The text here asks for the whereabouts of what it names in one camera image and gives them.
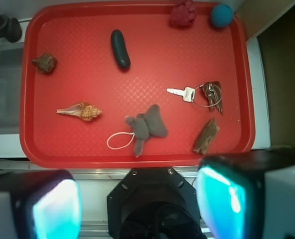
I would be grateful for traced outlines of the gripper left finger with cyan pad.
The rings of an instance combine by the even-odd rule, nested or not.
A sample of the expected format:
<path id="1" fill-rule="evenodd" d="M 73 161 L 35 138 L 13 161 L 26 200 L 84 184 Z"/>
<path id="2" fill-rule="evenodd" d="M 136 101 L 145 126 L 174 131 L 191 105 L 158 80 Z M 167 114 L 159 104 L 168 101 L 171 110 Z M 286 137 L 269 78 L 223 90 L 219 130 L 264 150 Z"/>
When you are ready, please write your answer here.
<path id="1" fill-rule="evenodd" d="M 0 174 L 0 239 L 76 239 L 78 183 L 66 170 Z"/>

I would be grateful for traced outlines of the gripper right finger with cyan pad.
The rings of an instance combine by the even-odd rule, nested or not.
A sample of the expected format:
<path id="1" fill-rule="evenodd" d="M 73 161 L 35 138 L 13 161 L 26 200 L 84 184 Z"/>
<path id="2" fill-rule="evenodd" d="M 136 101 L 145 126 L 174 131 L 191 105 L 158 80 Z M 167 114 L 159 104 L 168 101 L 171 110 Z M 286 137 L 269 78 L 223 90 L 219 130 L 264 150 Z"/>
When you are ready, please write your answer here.
<path id="1" fill-rule="evenodd" d="M 206 156 L 196 197 L 217 239 L 295 239 L 295 150 Z"/>

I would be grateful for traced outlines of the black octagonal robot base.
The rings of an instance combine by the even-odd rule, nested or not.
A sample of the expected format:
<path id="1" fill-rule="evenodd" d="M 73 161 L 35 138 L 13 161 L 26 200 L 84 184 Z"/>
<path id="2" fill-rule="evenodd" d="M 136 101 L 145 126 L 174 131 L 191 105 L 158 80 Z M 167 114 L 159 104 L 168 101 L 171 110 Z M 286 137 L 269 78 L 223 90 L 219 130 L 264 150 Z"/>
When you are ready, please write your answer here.
<path id="1" fill-rule="evenodd" d="M 173 168 L 131 169 L 107 196 L 114 239 L 204 239 L 195 188 Z"/>

